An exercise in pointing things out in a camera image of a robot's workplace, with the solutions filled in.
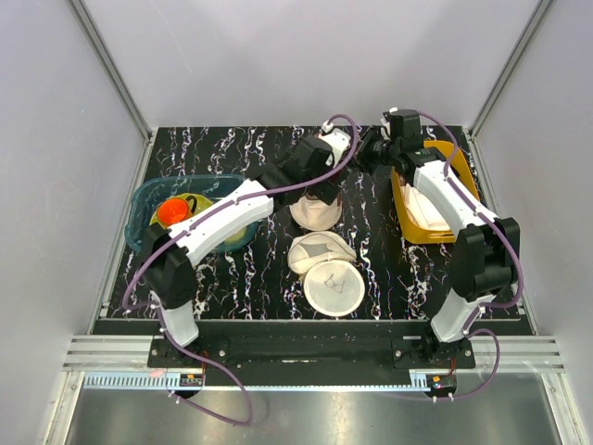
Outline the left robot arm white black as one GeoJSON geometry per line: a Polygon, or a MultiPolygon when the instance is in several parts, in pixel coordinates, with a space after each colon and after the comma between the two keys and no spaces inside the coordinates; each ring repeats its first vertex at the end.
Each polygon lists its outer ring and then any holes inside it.
{"type": "Polygon", "coordinates": [[[350,137],[338,130],[306,136],[285,157],[206,210],[168,228],[154,223],[145,229],[140,274],[157,296],[164,327],[173,338],[167,353],[176,364],[191,366],[200,354],[192,309],[198,263],[241,229],[307,195],[332,203],[340,191],[335,167],[349,145],[350,137]]]}

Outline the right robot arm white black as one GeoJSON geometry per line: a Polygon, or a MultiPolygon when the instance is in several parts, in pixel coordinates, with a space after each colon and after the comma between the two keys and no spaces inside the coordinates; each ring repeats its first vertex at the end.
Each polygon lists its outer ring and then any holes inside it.
{"type": "Polygon", "coordinates": [[[453,155],[425,144],[423,116],[404,108],[384,112],[381,125],[363,136],[358,164],[366,172],[379,165],[394,168],[435,207],[455,238],[448,273],[451,289],[420,346],[423,361],[437,368],[452,359],[452,344],[469,334],[483,310],[498,306],[500,290],[517,286],[515,295],[523,294],[524,273],[519,223],[484,207],[455,174],[453,155]]]}

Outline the cream laundry bag brown trim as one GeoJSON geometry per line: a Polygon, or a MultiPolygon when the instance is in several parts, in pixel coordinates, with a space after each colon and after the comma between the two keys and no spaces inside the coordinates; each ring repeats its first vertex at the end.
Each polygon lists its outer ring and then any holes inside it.
{"type": "Polygon", "coordinates": [[[292,219],[298,226],[312,232],[326,231],[334,227],[342,216],[342,196],[326,204],[309,195],[289,206],[292,219]]]}

